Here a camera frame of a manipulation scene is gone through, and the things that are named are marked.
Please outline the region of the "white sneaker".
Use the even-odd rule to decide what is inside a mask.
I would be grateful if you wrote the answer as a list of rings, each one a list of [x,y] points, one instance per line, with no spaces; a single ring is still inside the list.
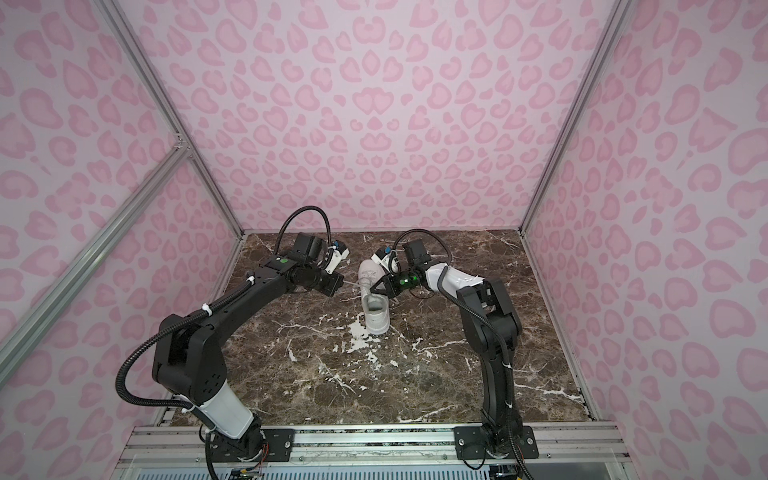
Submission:
[[[375,263],[371,259],[364,260],[364,263]],[[389,313],[389,299],[386,296],[372,294],[368,297],[367,301],[363,303],[361,301],[365,327],[371,335],[382,335],[389,330],[390,327],[390,313]]]

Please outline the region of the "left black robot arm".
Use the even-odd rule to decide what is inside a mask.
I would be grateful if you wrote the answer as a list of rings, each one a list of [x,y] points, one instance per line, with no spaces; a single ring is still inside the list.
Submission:
[[[223,348],[262,308],[298,288],[333,296],[343,283],[336,267],[348,254],[340,241],[298,235],[291,248],[268,257],[227,295],[184,317],[166,317],[119,368],[116,393],[132,405],[189,410],[219,439],[254,452],[263,441],[261,422],[231,389]],[[148,350],[154,352],[152,378],[172,393],[169,400],[128,389],[131,368]]]

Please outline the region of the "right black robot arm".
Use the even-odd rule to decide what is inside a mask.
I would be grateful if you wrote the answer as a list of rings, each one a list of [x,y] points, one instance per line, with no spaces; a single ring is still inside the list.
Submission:
[[[392,299],[423,287],[458,308],[466,341],[480,361],[485,449],[496,458],[520,458],[525,445],[524,425],[512,363],[522,325],[506,288],[501,281],[465,273],[449,260],[433,258],[420,239],[405,243],[404,251],[404,264],[391,247],[376,251],[371,261],[383,274],[368,291]]]

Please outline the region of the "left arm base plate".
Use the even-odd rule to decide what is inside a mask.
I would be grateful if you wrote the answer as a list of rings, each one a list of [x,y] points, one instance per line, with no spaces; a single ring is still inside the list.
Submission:
[[[214,431],[207,458],[214,463],[288,462],[296,431],[289,428],[254,428],[239,439]]]

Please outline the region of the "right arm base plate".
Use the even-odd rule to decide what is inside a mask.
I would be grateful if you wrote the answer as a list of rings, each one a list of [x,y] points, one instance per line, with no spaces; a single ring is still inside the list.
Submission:
[[[523,425],[516,433],[509,436],[508,430],[493,433],[490,427],[457,426],[452,429],[456,456],[459,460],[514,460],[513,447],[524,460],[538,459],[540,456],[534,431]]]

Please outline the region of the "front aluminium rail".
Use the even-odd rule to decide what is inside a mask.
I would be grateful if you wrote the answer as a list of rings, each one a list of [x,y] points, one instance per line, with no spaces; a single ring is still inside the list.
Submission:
[[[533,423],[523,458],[483,450],[477,424],[276,426],[265,430],[264,462],[204,456],[194,427],[139,427],[120,454],[115,479],[635,479],[611,422]]]

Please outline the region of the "left corner aluminium post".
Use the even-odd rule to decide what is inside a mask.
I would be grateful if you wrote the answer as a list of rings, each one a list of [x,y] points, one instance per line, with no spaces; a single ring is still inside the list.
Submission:
[[[199,149],[192,140],[188,128],[184,125],[167,88],[163,85],[160,76],[148,58],[138,35],[126,18],[119,2],[96,0],[94,4],[100,11],[107,26],[111,29],[123,52],[127,55],[128,60],[161,116],[177,137],[178,142],[189,152],[196,173],[199,175],[207,192],[211,195],[214,205],[223,215],[235,236],[239,239],[243,238],[245,236],[244,228],[237,220],[223,192],[216,184],[210,169],[205,164]]]

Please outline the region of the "corner aluminium post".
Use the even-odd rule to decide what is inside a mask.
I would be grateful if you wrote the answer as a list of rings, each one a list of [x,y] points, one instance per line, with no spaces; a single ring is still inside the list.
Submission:
[[[605,28],[602,30],[593,55],[586,64],[584,73],[577,84],[577,89],[569,105],[567,115],[564,117],[558,136],[546,161],[545,168],[534,190],[531,203],[522,219],[518,230],[522,237],[525,237],[532,229],[532,224],[544,202],[544,196],[549,185],[553,181],[565,151],[579,126],[590,97],[597,87],[613,51],[618,45],[627,23],[632,18],[636,4],[636,1],[620,0],[615,1],[612,6]]]
[[[148,58],[138,35],[126,18],[119,2],[96,0],[94,4],[100,11],[107,26],[111,29],[123,52],[127,55],[128,60],[161,116],[177,137],[178,142],[189,152],[196,173],[199,175],[207,192],[211,195],[214,205],[223,215],[235,236],[239,239],[243,238],[245,236],[244,228],[237,220],[223,192],[216,184],[210,169],[205,164],[199,149],[192,140],[188,128],[184,125],[167,88],[163,85],[160,76]]]

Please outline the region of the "diagonal aluminium frame beam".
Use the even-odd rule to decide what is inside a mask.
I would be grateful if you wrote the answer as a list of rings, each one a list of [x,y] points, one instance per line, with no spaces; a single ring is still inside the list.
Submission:
[[[1,384],[6,385],[34,352],[62,312],[83,290],[138,217],[152,203],[179,166],[187,159],[188,144],[181,141],[131,194],[92,240],[68,264],[20,324],[1,344]]]

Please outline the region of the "right corner aluminium post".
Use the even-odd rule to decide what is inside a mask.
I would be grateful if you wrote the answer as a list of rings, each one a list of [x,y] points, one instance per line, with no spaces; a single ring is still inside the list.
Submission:
[[[532,229],[532,224],[544,202],[544,196],[549,185],[553,181],[565,151],[579,126],[590,97],[597,87],[613,51],[618,45],[627,23],[632,18],[636,4],[636,1],[620,0],[615,1],[612,6],[605,28],[602,30],[593,55],[586,64],[584,73],[577,84],[577,89],[569,105],[567,115],[564,117],[558,136],[546,161],[545,168],[534,190],[531,203],[522,219],[518,230],[522,237],[525,237]]]

